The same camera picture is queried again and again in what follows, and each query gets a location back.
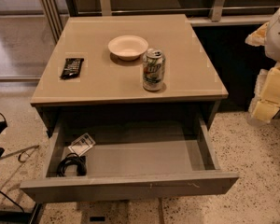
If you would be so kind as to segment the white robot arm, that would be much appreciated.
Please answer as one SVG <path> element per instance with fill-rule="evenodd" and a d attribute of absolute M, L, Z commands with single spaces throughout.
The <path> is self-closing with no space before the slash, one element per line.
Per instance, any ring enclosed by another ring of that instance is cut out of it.
<path fill-rule="evenodd" d="M 280 8 L 245 42 L 254 47 L 263 46 L 265 55 L 276 61 L 270 70 L 260 70 L 248 108 L 251 124 L 270 123 L 280 113 Z"/>

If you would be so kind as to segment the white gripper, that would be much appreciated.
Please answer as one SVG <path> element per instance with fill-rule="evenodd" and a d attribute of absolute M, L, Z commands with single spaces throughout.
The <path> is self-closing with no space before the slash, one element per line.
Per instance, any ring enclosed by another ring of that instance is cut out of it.
<path fill-rule="evenodd" d="M 269 23 L 262 24 L 245 39 L 247 45 L 259 47 L 265 45 Z M 250 117 L 270 123 L 280 110 L 280 63 L 270 70 L 261 69 L 254 89 L 255 96 L 250 103 Z"/>

